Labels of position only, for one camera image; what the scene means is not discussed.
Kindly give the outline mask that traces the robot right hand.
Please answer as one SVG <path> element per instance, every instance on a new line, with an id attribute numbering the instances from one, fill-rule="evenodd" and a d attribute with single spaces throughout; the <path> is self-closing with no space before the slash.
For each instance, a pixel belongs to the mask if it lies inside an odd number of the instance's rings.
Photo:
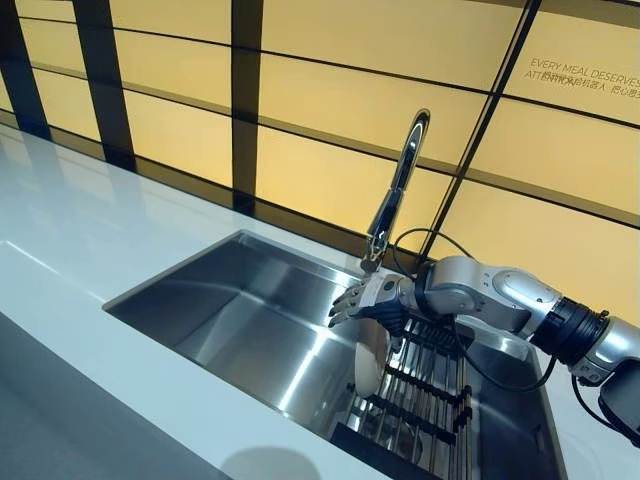
<path id="1" fill-rule="evenodd" d="M 348 320 L 375 320 L 388 332 L 390 349 L 398 353 L 409 319 L 420 314 L 414 290 L 414 282 L 406 276 L 394 273 L 366 276 L 333 301 L 328 327 Z"/>

